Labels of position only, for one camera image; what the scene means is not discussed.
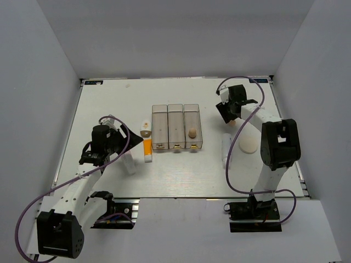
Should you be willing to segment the clear left organizer bin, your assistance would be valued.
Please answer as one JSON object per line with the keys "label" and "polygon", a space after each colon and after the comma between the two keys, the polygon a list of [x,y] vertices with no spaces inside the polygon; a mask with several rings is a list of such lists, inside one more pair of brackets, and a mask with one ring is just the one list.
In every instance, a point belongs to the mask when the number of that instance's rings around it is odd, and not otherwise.
{"label": "clear left organizer bin", "polygon": [[152,148],[168,149],[168,108],[167,105],[152,106]]}

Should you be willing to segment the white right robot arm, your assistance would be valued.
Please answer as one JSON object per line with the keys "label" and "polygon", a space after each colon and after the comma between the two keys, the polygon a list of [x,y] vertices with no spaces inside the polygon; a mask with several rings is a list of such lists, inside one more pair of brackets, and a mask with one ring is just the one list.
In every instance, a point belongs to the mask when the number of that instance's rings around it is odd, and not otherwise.
{"label": "white right robot arm", "polygon": [[275,198],[283,175],[301,157],[297,123],[293,119],[277,117],[265,110],[261,103],[248,99],[242,84],[228,87],[217,94],[221,102],[216,108],[225,123],[240,118],[261,132],[260,155],[263,166],[251,191],[255,200],[247,205],[250,216],[259,219],[267,213],[265,202]]}

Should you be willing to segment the clear middle organizer bin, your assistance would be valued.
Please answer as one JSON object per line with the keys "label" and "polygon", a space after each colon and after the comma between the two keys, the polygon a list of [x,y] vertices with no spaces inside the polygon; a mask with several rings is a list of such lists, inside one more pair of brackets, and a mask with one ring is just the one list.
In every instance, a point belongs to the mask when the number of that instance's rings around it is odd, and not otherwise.
{"label": "clear middle organizer bin", "polygon": [[168,142],[170,149],[185,148],[184,112],[182,104],[168,105]]}

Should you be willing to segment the blue label sticker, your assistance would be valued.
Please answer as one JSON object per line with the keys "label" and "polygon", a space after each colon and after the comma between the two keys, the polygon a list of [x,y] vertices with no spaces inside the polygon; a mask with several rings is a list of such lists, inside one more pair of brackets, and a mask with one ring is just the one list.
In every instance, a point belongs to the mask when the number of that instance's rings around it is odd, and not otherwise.
{"label": "blue label sticker", "polygon": [[84,85],[102,85],[103,84],[103,80],[92,80],[92,81],[85,81]]}
{"label": "blue label sticker", "polygon": [[269,83],[268,79],[266,78],[252,78],[252,79],[249,79],[249,82],[250,83]]}

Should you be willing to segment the blue label sticker left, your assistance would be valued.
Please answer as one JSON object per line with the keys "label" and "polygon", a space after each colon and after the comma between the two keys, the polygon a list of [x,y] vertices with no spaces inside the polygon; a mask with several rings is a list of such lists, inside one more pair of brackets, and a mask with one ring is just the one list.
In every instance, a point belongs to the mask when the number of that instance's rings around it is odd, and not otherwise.
{"label": "blue label sticker left", "polygon": [[92,80],[92,81],[85,81],[84,85],[102,85],[103,84],[103,80]]}

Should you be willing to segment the white bottle brown cap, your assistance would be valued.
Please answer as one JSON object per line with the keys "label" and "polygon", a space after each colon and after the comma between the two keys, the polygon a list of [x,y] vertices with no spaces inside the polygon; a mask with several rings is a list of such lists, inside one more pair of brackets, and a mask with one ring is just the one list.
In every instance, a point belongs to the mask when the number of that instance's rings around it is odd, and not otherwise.
{"label": "white bottle brown cap", "polygon": [[140,135],[142,138],[151,137],[151,122],[147,119],[143,120],[140,125]]}

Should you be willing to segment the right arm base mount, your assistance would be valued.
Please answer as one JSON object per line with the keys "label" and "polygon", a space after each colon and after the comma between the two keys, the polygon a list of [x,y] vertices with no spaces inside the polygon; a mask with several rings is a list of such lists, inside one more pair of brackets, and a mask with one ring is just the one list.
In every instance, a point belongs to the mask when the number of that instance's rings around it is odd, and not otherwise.
{"label": "right arm base mount", "polygon": [[231,233],[281,232],[280,214],[275,199],[257,201],[249,196],[245,202],[230,202],[224,205],[229,214]]}

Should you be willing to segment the clear right organizer bin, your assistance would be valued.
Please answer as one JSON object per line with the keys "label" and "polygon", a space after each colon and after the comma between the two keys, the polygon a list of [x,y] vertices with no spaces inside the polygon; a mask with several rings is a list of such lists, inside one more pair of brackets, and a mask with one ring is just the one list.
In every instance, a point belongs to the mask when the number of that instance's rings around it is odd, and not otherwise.
{"label": "clear right organizer bin", "polygon": [[[198,150],[202,148],[203,137],[201,128],[200,108],[198,104],[184,104],[185,148]],[[190,128],[196,128],[197,136],[192,139],[188,136]]]}

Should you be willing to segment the beige makeup sponge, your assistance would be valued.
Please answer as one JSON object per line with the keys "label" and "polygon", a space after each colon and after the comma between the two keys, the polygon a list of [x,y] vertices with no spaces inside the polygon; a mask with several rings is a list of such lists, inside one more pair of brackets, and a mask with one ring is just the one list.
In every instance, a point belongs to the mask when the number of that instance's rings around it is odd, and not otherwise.
{"label": "beige makeup sponge", "polygon": [[196,138],[196,136],[197,136],[196,128],[190,128],[189,132],[188,132],[188,136],[192,139]]}
{"label": "beige makeup sponge", "polygon": [[232,126],[232,127],[235,126],[235,125],[236,125],[236,121],[235,121],[235,120],[230,121],[230,122],[229,122],[229,125]]}

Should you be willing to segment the teal pink gradient tube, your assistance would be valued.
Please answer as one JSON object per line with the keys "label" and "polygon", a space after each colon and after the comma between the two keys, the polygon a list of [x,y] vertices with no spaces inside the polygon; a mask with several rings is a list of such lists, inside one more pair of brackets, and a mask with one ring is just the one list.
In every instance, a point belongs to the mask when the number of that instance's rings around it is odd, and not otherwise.
{"label": "teal pink gradient tube", "polygon": [[130,151],[126,152],[123,154],[121,157],[123,164],[128,172],[129,175],[133,175],[136,173],[136,167],[135,167],[135,162],[134,158],[132,156],[132,153]]}

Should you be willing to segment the blue label sticker right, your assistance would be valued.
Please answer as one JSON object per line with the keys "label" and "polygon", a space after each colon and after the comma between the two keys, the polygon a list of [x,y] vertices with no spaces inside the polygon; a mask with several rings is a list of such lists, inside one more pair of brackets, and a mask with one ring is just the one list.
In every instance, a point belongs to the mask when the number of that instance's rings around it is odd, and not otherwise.
{"label": "blue label sticker right", "polygon": [[266,78],[252,78],[252,79],[249,79],[249,82],[250,83],[269,83],[268,79]]}

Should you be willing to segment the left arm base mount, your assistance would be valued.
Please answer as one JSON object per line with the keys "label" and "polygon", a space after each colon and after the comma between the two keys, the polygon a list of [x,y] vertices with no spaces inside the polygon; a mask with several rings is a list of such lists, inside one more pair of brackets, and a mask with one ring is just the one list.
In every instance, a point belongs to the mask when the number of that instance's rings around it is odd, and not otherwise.
{"label": "left arm base mount", "polygon": [[105,212],[93,224],[94,229],[131,230],[137,220],[139,199],[116,198],[108,191],[95,191],[86,201],[103,201]]}

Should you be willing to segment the clear organizer bin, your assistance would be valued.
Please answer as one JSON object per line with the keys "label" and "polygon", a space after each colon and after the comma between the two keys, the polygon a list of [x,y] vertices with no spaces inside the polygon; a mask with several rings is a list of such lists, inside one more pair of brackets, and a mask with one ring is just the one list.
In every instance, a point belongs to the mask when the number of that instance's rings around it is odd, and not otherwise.
{"label": "clear organizer bin", "polygon": [[[200,108],[198,104],[184,104],[185,148],[198,150],[202,148],[203,137],[201,128]],[[192,139],[188,136],[190,128],[196,128],[197,136]]]}
{"label": "clear organizer bin", "polygon": [[168,142],[170,149],[185,148],[184,112],[182,104],[168,105]]}
{"label": "clear organizer bin", "polygon": [[168,149],[168,108],[167,105],[152,106],[152,148]]}

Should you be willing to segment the round white powder puff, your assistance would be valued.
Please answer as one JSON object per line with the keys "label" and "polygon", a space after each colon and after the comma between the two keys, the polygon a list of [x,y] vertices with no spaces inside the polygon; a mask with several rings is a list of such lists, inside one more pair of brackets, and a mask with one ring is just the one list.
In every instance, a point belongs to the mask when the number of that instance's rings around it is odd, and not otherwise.
{"label": "round white powder puff", "polygon": [[243,153],[253,154],[258,150],[258,141],[250,136],[239,138],[239,148]]}

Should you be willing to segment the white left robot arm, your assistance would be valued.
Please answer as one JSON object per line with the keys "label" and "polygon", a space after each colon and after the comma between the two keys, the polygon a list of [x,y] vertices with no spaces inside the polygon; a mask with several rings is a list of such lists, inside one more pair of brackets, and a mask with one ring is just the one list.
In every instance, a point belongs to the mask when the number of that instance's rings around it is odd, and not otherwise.
{"label": "white left robot arm", "polygon": [[54,257],[77,258],[83,248],[84,232],[96,223],[116,217],[113,194],[93,191],[113,154],[120,156],[143,142],[125,125],[116,128],[105,122],[92,130],[92,139],[81,154],[73,182],[49,210],[37,218],[38,251]]}

